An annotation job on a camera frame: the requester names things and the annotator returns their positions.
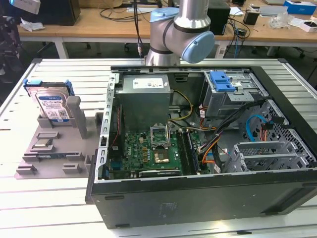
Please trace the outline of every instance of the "white box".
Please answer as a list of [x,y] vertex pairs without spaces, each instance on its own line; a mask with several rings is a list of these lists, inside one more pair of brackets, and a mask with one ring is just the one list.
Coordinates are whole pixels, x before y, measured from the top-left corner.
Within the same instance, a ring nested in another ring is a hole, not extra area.
[[304,21],[299,28],[306,32],[317,32],[317,24],[314,21]]
[[12,6],[28,11],[33,14],[39,14],[40,0],[9,0]]

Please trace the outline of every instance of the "hard drive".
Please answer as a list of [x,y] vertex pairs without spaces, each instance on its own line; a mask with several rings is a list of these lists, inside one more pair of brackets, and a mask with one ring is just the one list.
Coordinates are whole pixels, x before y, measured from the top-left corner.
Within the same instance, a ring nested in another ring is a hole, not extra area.
[[66,105],[69,96],[75,96],[70,81],[64,83],[42,82],[41,80],[23,81],[23,87],[41,109],[41,117],[48,118],[52,124],[69,122],[73,115]]

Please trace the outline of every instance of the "metal slat surface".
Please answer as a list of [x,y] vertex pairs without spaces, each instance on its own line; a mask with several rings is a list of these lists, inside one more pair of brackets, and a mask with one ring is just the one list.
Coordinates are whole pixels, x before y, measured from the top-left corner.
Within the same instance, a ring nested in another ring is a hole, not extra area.
[[[81,97],[85,115],[94,117],[96,112],[103,112],[111,65],[142,65],[142,62],[140,59],[44,59],[31,67],[31,73],[26,78],[44,82],[70,80],[75,93]],[[278,60],[208,59],[200,65],[263,66],[308,123],[312,127],[317,126],[316,94]],[[86,238],[91,236],[92,231],[107,238],[303,238],[317,234],[317,197],[285,216],[108,230],[96,207],[84,204],[87,178],[13,178],[21,154],[38,125],[38,109],[32,105],[25,90],[19,89],[20,85],[21,81],[6,108],[3,112],[0,110],[0,129],[2,126],[9,129],[0,130],[1,238],[41,238],[43,235],[55,238],[60,234]],[[238,235],[236,231],[239,230],[251,231],[252,234]]]

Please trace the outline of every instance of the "floor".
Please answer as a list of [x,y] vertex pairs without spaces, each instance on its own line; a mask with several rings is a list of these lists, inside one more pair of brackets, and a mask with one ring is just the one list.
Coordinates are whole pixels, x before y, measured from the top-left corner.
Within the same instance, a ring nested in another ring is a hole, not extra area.
[[[137,58],[138,51],[136,44],[129,44],[129,52],[124,51],[122,43],[101,43],[101,55],[97,54],[96,45],[91,43],[91,49],[87,49],[86,43],[66,43],[66,47],[70,58]],[[20,59],[26,69],[33,58],[38,58],[37,51],[42,47],[41,42],[24,42],[23,49],[20,52]],[[149,50],[149,44],[144,45],[144,52]],[[226,58],[233,58],[234,46],[231,47]],[[315,49],[303,48],[305,51],[312,52]],[[254,59],[254,58],[269,58],[266,47],[249,47],[243,46],[239,58]],[[274,58],[285,58],[305,79],[311,74],[313,68],[317,65],[314,58],[317,59],[317,50],[313,53],[304,53],[304,57],[300,57],[297,49],[291,47],[281,47]],[[215,50],[209,55],[209,58],[214,58]],[[55,46],[46,49],[41,58],[58,58]],[[0,78],[0,104],[6,99],[10,91],[15,86],[15,83],[20,79],[22,74],[10,76],[9,80]],[[317,70],[314,72],[309,82],[315,87],[317,85]]]

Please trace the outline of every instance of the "barcode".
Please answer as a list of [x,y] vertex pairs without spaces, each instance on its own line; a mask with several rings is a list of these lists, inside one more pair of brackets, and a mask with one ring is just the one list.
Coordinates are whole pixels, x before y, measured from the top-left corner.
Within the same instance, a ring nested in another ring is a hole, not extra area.
[[65,110],[58,110],[58,114],[60,117],[66,117],[67,116],[67,112]]

